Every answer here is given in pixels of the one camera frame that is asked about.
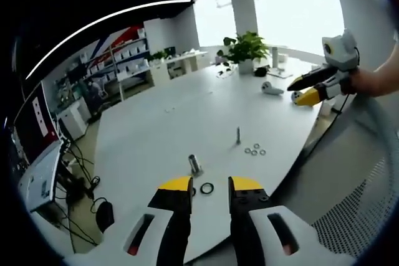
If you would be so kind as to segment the person's right hand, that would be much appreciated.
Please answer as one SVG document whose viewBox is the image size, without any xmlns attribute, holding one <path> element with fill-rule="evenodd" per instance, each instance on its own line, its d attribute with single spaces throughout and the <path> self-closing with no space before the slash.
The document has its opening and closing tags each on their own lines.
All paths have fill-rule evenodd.
<svg viewBox="0 0 399 266">
<path fill-rule="evenodd" d="M 374 97 L 378 93 L 378 77 L 374 72 L 357 69 L 349 73 L 340 88 L 344 95 L 361 93 Z"/>
</svg>

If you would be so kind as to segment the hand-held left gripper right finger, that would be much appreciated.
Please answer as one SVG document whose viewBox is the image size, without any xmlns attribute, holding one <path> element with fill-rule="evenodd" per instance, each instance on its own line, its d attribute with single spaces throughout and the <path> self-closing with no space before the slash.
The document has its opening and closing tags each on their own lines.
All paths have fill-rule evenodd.
<svg viewBox="0 0 399 266">
<path fill-rule="evenodd" d="M 275 206 L 253 179 L 231 176 L 231 239 L 238 265 L 313 265 L 315 232 L 284 206 Z"/>
</svg>

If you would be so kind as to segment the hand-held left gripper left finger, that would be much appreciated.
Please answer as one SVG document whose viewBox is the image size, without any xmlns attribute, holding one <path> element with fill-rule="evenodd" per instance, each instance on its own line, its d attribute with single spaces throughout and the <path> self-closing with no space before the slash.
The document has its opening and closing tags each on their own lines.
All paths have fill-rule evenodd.
<svg viewBox="0 0 399 266">
<path fill-rule="evenodd" d="M 193 178 L 161 184 L 147 206 L 112 225 L 103 242 L 111 265 L 183 265 L 191 231 Z"/>
</svg>

